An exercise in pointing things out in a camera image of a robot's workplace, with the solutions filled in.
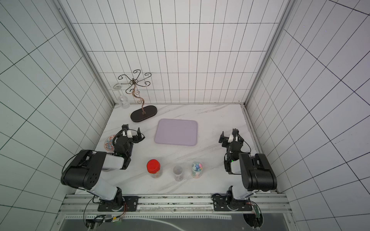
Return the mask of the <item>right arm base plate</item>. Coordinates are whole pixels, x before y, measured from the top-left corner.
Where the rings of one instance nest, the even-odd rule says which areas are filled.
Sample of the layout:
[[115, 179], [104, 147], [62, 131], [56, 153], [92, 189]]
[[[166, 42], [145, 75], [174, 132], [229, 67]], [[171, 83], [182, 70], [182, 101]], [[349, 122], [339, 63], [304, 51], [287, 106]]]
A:
[[252, 211], [253, 208], [249, 200], [236, 200], [231, 195], [215, 193], [211, 196], [214, 211], [236, 212]]

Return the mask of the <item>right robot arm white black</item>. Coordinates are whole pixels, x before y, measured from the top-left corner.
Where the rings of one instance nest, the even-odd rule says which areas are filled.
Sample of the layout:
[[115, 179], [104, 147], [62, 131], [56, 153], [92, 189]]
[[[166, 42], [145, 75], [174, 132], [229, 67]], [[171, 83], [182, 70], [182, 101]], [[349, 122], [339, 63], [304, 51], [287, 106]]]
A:
[[216, 196], [220, 200], [221, 209], [238, 211], [252, 210], [249, 197], [256, 192], [268, 192], [277, 189], [276, 175], [264, 154], [243, 152], [241, 149], [245, 140], [238, 129], [233, 129], [230, 136], [220, 135], [219, 143], [226, 149], [224, 168], [230, 175], [240, 175], [241, 184], [230, 186], [225, 195]]

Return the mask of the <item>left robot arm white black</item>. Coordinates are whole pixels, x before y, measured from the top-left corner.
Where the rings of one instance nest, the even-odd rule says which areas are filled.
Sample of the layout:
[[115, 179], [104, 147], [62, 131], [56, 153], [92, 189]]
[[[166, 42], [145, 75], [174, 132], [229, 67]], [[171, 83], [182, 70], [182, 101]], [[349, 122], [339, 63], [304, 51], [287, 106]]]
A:
[[81, 150], [65, 164], [61, 183], [85, 190], [100, 199], [104, 209], [121, 211], [127, 206], [122, 190], [100, 177], [103, 170], [126, 170], [131, 162], [133, 147], [145, 139], [140, 129], [131, 130], [127, 124], [114, 136], [114, 152]]

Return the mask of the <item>clear jar with colourful candies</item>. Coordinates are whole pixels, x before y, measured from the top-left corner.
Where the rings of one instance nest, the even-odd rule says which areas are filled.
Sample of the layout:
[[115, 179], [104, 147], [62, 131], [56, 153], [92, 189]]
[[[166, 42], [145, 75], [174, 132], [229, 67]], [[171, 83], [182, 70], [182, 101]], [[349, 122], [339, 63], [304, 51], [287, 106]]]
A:
[[198, 179], [201, 177], [203, 172], [203, 164], [200, 162], [193, 162], [191, 165], [191, 174], [192, 177]]

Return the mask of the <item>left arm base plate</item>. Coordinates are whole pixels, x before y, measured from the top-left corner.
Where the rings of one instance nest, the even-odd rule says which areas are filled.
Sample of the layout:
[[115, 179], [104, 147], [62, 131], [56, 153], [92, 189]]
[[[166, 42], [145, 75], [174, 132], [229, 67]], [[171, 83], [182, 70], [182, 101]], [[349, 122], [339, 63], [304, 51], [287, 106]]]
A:
[[121, 199], [99, 202], [98, 212], [135, 212], [138, 206], [138, 196], [123, 196]]

